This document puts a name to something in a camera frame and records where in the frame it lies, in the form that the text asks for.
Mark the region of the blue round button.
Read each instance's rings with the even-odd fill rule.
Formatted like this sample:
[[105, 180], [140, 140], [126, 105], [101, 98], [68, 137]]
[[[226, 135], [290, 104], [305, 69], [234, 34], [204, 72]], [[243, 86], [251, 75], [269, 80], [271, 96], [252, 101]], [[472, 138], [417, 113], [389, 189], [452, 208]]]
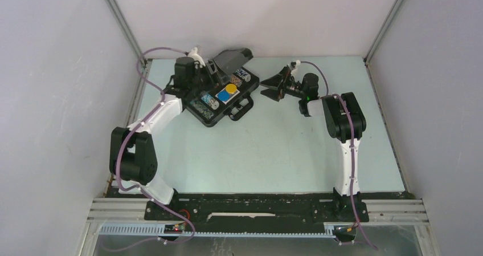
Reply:
[[220, 100], [220, 101], [223, 101], [223, 102], [227, 102], [229, 101], [231, 95], [228, 94], [225, 90], [222, 90], [220, 91], [218, 94], [217, 94], [217, 98]]

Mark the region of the black poker set case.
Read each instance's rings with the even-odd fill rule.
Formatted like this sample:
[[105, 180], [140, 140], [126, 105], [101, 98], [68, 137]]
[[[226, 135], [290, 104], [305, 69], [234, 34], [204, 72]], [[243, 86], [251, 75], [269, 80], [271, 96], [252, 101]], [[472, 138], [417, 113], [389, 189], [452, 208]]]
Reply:
[[[193, 58], [188, 56], [180, 57], [176, 59], [174, 66], [174, 88], [178, 89], [181, 93], [181, 99], [184, 109], [187, 109], [192, 113], [201, 123], [206, 127], [215, 126], [221, 119], [228, 117], [232, 121], [240, 120], [248, 111], [254, 106], [251, 93], [258, 88], [260, 79], [258, 76], [247, 70], [244, 66], [251, 59], [253, 59], [253, 53], [248, 48], [239, 48], [234, 50], [223, 50], [217, 56], [207, 60], [207, 62], [215, 62], [222, 75], [222, 85], [212, 90], [200, 90], [197, 88], [195, 82], [197, 80], [198, 69], [201, 68], [200, 64]], [[210, 120], [203, 119], [199, 113], [190, 105], [193, 100], [200, 100], [200, 97], [208, 93], [215, 98], [215, 95], [230, 83], [231, 75], [235, 75], [234, 72], [240, 68], [247, 70], [251, 74], [251, 81], [243, 81], [243, 85], [238, 88], [240, 93], [236, 95], [230, 102], [223, 104], [217, 99], [220, 107], [213, 111], [214, 117]]]

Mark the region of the blue playing card deck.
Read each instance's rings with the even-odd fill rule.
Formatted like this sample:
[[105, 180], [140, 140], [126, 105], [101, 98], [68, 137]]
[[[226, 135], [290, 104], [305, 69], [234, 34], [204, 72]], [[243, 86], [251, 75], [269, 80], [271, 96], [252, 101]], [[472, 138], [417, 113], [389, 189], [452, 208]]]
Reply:
[[240, 91], [235, 84], [227, 84], [223, 89], [221, 89], [216, 95], [215, 98], [221, 101], [223, 104], [227, 104], [230, 102], [236, 95], [238, 95]]

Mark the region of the yellow round button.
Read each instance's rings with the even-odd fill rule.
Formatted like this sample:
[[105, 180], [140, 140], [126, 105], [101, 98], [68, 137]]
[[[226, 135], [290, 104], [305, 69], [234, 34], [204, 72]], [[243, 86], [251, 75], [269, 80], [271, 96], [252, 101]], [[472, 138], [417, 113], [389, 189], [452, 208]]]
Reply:
[[225, 91], [228, 93], [228, 94], [235, 94], [237, 92], [238, 88], [235, 84], [232, 84], [232, 83], [229, 83], [226, 85], [225, 87]]

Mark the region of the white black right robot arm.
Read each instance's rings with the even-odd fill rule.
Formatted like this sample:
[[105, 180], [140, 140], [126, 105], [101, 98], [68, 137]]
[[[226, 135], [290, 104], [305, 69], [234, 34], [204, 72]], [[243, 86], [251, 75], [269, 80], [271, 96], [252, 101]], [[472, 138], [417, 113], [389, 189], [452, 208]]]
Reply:
[[299, 98], [299, 111], [305, 117], [322, 115], [331, 138], [340, 148], [340, 175], [334, 187], [335, 199], [331, 205], [334, 218], [345, 221], [361, 204], [358, 183], [358, 149], [363, 132], [367, 128], [366, 118], [353, 92], [319, 95], [319, 75], [307, 73], [301, 81], [294, 77], [295, 64], [285, 66], [279, 73], [260, 82], [265, 88], [261, 94], [275, 101], [286, 95]]

